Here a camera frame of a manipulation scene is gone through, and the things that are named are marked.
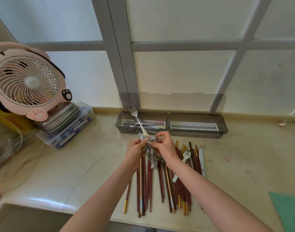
person's right hand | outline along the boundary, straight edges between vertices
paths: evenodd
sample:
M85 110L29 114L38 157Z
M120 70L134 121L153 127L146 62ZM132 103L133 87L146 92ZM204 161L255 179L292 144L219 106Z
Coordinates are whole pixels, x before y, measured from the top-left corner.
M174 142L168 131L159 132L156 134L156 137L158 137L157 141L150 142L149 144L159 149L161 156L170 168L172 160L180 159L176 154Z

small fork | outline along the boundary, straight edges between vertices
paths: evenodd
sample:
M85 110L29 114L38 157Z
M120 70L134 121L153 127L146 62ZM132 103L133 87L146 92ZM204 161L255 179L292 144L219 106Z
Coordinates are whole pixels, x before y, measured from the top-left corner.
M183 155L183 160L182 161L185 163L186 160L189 159L190 155L191 155L190 150L185 151L184 152L184 155ZM178 176L175 174L174 175L174 178L172 179L172 181L175 183L177 181L177 179L178 179Z
M137 121L138 121L138 123L139 123L139 125L140 125L140 127L142 129L142 132L143 132L144 136L147 137L148 136L148 133L146 132L145 128L141 124L140 119L138 118L138 111L137 111L137 109L134 107L134 105L131 105L131 107L130 107L129 110L130 110L131 115L134 116L134 117L136 117L136 119L137 119Z

green cloth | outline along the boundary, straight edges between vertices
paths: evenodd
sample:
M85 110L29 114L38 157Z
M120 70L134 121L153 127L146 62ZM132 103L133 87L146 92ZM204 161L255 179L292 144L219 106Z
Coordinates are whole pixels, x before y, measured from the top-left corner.
M286 232L295 232L295 196L269 192Z

pile of chopsticks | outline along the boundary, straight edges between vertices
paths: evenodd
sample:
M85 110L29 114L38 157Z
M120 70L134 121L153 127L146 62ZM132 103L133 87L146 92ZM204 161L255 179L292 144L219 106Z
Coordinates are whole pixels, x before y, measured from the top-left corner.
M178 141L176 141L176 154L179 158L183 159L183 154L187 151L187 146L182 145L182 149L179 149ZM191 151L191 158L186 161L191 168L202 175L202 167L199 159L199 151L196 145L196 148L192 148L191 142L189 142L189 150ZM152 183L153 183L153 169L150 168L151 163L147 160L147 169L145 156L140 159L140 168L137 171L137 212L138 217L145 216L148 205L150 212L152 211ZM186 189L184 184L177 179L174 183L172 182L174 173L170 170L166 163L161 163L158 161L158 176L159 176L159 185L160 185L160 194L162 203L165 200L165 189L164 189L164 179L168 197L169 211L175 213L177 210L177 205L179 208L183 207L183 214L187 215L191 212L192 200L191 194ZM126 201L124 206L124 213L126 213L126 206L129 196L130 183L128 185Z

fan grille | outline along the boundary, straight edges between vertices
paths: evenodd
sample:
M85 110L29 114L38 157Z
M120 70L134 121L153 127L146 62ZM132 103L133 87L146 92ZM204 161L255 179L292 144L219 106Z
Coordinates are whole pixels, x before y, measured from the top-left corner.
M31 57L11 57L0 63L0 93L18 105L38 107L51 102L59 82L51 68Z

